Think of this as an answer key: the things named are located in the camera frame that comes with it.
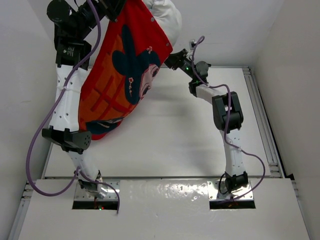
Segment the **white pillow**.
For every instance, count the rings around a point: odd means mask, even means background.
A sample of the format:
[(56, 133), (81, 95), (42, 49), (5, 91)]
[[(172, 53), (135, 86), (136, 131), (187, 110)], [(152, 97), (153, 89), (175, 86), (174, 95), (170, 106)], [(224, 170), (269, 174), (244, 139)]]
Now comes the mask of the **white pillow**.
[(182, 30), (182, 15), (171, 0), (143, 0), (157, 23), (175, 46)]

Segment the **pink patterned pillowcase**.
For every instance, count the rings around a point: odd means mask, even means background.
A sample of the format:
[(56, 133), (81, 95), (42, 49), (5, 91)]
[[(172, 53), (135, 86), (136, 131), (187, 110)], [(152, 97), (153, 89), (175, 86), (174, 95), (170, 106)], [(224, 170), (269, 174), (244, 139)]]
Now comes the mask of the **pink patterned pillowcase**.
[(145, 97), (173, 47), (141, 0), (128, 0), (109, 22), (80, 93), (79, 128), (94, 141), (117, 128)]

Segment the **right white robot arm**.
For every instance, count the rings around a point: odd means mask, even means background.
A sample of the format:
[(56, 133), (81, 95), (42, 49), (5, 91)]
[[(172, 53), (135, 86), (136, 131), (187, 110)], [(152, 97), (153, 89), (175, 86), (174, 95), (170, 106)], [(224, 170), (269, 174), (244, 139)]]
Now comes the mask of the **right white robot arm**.
[(186, 49), (170, 54), (164, 64), (169, 69), (181, 69), (187, 74), (191, 78), (188, 83), (189, 92), (194, 97), (203, 99), (212, 105), (213, 122), (223, 138), (226, 159), (223, 177), (226, 192), (230, 194), (245, 187), (249, 182), (240, 147), (240, 130), (244, 115), (238, 94), (230, 91), (228, 87), (226, 87), (226, 94), (218, 94), (207, 81), (210, 65), (205, 61), (194, 64), (187, 55)]

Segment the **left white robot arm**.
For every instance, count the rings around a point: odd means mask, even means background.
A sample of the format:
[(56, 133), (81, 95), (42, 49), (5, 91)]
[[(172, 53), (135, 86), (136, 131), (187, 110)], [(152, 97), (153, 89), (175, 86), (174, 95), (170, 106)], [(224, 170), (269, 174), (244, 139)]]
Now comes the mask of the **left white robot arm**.
[(104, 198), (109, 187), (100, 171), (86, 156), (92, 135), (78, 122), (81, 89), (88, 76), (90, 57), (97, 50), (103, 18), (116, 22), (124, 0), (87, 0), (74, 10), (65, 0), (52, 0), (46, 10), (54, 23), (57, 86), (55, 103), (49, 112), (49, 126), (41, 135), (58, 145), (71, 158), (80, 187), (96, 198)]

